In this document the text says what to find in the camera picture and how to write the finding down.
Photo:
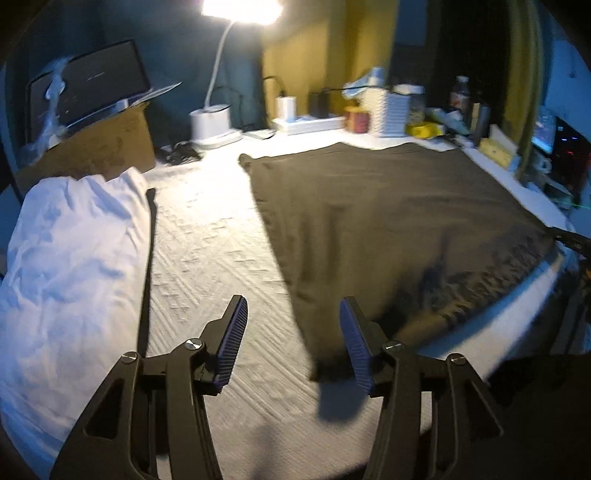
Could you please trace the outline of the yellow curtain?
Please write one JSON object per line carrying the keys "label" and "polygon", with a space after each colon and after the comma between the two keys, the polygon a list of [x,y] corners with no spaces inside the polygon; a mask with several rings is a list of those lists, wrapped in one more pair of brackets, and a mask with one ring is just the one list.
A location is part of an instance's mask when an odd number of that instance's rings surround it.
{"label": "yellow curtain", "polygon": [[297,97],[381,67],[388,85],[425,87],[448,108],[459,76],[473,102],[518,146],[523,175],[542,96],[544,54],[534,1],[287,1],[263,36],[263,76]]}

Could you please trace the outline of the tablet with dark screen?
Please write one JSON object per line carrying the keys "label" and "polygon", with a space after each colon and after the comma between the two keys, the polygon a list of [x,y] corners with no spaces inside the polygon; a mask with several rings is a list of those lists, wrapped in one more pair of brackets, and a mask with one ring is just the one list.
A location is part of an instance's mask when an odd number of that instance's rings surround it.
{"label": "tablet with dark screen", "polygon": [[132,40],[73,57],[62,71],[62,81],[58,118],[67,127],[120,100],[143,95],[151,89]]}

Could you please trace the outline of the plastic water bottle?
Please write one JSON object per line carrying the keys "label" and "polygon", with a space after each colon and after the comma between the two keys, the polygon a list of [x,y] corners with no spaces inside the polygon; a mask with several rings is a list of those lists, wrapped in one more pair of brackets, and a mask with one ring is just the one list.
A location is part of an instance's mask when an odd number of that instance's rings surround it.
{"label": "plastic water bottle", "polygon": [[453,110],[462,115],[464,121],[469,119],[470,90],[468,76],[459,75],[456,77],[456,83],[450,94],[450,105]]}

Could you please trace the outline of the clear jar white lid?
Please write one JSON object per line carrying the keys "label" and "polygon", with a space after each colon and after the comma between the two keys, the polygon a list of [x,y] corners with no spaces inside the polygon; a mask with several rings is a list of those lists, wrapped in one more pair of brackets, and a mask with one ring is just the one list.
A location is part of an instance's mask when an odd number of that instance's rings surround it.
{"label": "clear jar white lid", "polygon": [[407,124],[416,125],[423,123],[426,108],[425,87],[416,84],[398,84],[394,87],[394,93],[409,98]]}

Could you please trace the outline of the yellow snack bag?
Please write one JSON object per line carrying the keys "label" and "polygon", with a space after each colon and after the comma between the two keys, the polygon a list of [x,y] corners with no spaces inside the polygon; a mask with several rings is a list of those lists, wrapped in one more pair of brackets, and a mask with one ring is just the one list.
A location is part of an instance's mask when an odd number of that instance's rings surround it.
{"label": "yellow snack bag", "polygon": [[406,133],[417,139],[430,140],[446,133],[443,125],[435,122],[421,122],[415,124],[408,124],[406,126]]}

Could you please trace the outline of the teal curtain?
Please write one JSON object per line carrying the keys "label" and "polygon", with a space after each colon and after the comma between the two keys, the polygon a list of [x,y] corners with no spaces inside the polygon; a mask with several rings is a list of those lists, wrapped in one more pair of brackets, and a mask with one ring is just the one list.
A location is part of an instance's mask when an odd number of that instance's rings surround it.
{"label": "teal curtain", "polygon": [[[223,23],[206,18],[195,1],[51,1],[36,17],[6,65],[7,124],[15,148],[25,142],[26,87],[53,60],[135,42],[151,84],[175,89],[145,110],[154,145],[186,140],[189,113],[204,104]],[[236,25],[222,56],[219,82],[246,95],[246,122],[266,126],[262,30]]]}

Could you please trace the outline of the cardboard box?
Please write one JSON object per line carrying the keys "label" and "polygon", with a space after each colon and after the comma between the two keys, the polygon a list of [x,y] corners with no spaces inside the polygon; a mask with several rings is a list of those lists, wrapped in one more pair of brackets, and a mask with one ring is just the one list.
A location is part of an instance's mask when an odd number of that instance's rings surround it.
{"label": "cardboard box", "polygon": [[106,180],[130,167],[146,172],[155,166],[155,155],[145,103],[128,108],[78,131],[54,146],[31,166],[16,173],[22,193],[50,177],[101,175]]}

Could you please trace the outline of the white desk lamp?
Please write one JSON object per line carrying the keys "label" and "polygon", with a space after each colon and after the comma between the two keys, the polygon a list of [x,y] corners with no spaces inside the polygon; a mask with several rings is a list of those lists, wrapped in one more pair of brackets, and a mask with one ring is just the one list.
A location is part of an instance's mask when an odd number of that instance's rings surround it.
{"label": "white desk lamp", "polygon": [[204,106],[189,113],[190,143],[199,150],[214,150],[242,140],[245,133],[256,130],[259,122],[246,122],[246,95],[241,90],[219,82],[226,42],[236,25],[267,27],[283,14],[280,1],[202,1],[200,14],[223,23],[217,43],[211,79]]}

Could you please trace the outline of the white perforated basket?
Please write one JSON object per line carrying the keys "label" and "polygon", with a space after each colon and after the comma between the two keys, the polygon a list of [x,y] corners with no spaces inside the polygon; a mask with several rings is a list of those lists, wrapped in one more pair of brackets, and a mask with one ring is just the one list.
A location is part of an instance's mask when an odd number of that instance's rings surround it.
{"label": "white perforated basket", "polygon": [[362,107],[369,113],[369,133],[378,138],[406,135],[410,97],[386,89],[370,88],[363,93]]}

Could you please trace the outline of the brown t-shirt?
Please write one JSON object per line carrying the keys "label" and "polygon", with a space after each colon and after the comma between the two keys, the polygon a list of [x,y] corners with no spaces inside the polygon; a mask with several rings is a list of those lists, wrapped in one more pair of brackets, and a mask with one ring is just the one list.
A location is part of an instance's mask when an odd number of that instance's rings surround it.
{"label": "brown t-shirt", "polygon": [[354,297],[389,338],[419,346],[507,296],[555,245],[545,225],[459,149],[337,143],[238,162],[317,382],[353,374],[342,299]]}

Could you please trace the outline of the computer monitor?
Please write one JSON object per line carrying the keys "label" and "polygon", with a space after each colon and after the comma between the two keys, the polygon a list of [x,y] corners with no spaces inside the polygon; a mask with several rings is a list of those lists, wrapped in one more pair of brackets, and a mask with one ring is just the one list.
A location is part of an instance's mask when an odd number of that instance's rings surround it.
{"label": "computer monitor", "polygon": [[545,106],[541,106],[535,121],[531,143],[546,155],[554,147],[557,117]]}

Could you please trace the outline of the white phone charger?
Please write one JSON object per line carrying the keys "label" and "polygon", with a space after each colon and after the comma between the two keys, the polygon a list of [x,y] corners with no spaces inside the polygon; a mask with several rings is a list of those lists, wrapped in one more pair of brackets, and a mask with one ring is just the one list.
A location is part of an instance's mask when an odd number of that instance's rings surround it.
{"label": "white phone charger", "polygon": [[297,118],[297,98],[279,96],[276,98],[277,119],[293,122]]}

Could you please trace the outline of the steel tumbler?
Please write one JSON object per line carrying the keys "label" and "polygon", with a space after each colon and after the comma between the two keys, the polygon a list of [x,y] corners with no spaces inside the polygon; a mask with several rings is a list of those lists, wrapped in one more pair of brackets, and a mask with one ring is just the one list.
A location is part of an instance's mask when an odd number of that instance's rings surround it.
{"label": "steel tumbler", "polygon": [[472,141],[478,147],[485,136],[490,120],[491,109],[484,103],[475,103],[472,116]]}

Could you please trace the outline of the black power adapter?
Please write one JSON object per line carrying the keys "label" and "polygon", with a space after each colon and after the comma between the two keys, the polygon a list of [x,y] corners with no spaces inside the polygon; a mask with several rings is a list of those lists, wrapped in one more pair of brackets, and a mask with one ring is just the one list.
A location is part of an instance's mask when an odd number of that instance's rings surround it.
{"label": "black power adapter", "polygon": [[328,90],[308,93],[308,114],[318,119],[329,118],[330,100]]}

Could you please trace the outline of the white mug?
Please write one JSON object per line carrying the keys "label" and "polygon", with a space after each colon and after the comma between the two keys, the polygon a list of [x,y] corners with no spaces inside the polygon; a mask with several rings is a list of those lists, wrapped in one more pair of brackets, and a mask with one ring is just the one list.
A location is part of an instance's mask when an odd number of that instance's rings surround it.
{"label": "white mug", "polygon": [[547,175],[552,170],[551,160],[542,152],[534,149],[530,154],[530,173],[532,176]]}

